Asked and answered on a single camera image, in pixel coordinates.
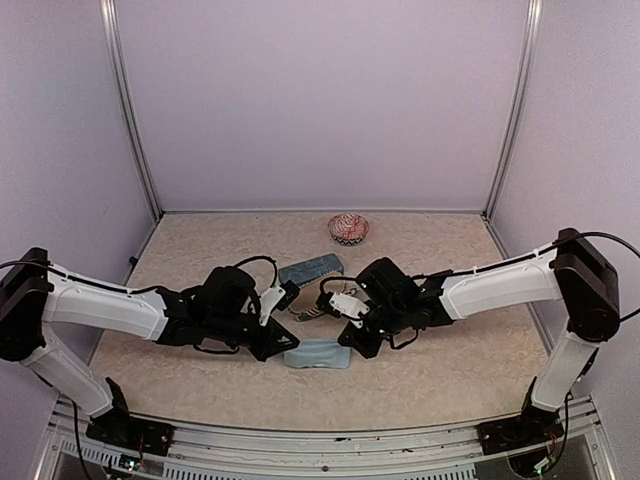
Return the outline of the american flag glasses case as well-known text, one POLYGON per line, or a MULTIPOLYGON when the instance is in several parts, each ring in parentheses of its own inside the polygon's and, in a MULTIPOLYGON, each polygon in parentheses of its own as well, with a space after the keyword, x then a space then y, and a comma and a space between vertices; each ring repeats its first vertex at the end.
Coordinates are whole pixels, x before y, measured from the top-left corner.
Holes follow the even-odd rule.
MULTIPOLYGON (((296 299, 287 307, 287 312, 298 322, 304 322, 322 316, 324 312, 316 305, 316 301, 320 295, 320 283, 326 278, 339 276, 340 274, 338 272, 329 272, 328 274, 300 284, 300 292, 296 299)), ((327 282, 324 289, 326 293, 344 293, 347 295, 355 295, 357 293, 357 286, 355 284, 340 279, 327 282)))

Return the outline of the blue cleaning cloth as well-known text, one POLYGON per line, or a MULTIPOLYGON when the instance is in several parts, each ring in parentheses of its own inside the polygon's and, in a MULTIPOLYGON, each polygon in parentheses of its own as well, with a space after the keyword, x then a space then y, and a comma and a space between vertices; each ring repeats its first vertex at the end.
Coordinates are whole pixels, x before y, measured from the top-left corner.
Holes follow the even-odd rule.
POLYGON ((284 353, 284 363, 294 369, 347 369, 351 364, 351 349, 333 339, 305 339, 284 353))

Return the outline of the blue-green leather glasses case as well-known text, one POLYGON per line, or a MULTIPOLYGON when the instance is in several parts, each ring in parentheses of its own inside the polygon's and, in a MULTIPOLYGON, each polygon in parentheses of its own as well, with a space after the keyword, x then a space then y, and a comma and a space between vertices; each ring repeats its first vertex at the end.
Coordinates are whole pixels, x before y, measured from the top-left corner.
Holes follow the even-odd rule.
POLYGON ((293 282, 300 288, 316 282, 331 273, 344 273, 344 265, 334 253, 301 261, 278 271, 281 284, 293 282))

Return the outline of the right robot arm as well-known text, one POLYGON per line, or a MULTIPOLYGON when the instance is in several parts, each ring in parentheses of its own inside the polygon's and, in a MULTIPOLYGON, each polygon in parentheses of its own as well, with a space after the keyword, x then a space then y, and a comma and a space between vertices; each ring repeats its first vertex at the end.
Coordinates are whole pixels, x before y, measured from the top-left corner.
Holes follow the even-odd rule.
POLYGON ((588 237, 568 228, 553 243, 520 257, 425 277, 406 275, 383 257, 355 279, 365 300, 331 293, 326 308, 349 321, 339 344, 373 358, 383 342, 393 344, 406 329, 420 332, 448 326, 514 305, 563 302, 568 314, 565 331, 542 373, 532 381, 524 412, 511 423, 512 436, 531 444, 549 429, 550 414, 564 404, 600 345, 622 323, 617 271, 588 237))

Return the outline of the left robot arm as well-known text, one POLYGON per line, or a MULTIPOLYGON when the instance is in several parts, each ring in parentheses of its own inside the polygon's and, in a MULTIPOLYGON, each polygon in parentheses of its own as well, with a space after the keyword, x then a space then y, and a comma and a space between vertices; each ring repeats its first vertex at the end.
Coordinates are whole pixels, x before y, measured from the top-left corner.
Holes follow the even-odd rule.
POLYGON ((195 350, 213 340, 225 344, 229 355, 245 348, 261 362, 299 344, 272 316, 297 297, 298 287, 273 283, 258 292, 240 264, 216 267, 203 284, 182 291, 103 284, 51 263, 41 248, 4 267, 2 359, 32 370, 121 445, 139 436, 139 421, 130 414, 120 387, 93 373, 55 335, 54 324, 96 327, 195 350))

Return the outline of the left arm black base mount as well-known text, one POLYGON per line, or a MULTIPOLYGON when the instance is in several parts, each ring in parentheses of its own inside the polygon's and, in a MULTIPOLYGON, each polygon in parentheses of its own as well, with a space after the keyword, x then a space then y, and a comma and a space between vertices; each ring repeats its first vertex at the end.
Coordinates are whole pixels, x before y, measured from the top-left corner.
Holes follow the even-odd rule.
POLYGON ((86 436, 105 444, 166 457, 175 427, 169 423, 132 416, 120 386, 106 378, 112 395, 110 408, 91 416, 86 436))

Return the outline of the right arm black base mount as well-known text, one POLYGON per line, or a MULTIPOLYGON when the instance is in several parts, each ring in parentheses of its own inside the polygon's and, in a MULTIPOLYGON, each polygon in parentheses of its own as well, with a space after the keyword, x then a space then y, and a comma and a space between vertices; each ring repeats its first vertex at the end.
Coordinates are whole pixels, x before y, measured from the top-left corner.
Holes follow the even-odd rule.
POLYGON ((517 450, 560 438, 565 433, 559 410, 542 410, 525 397, 517 415, 485 421, 476 427, 484 455, 517 450))

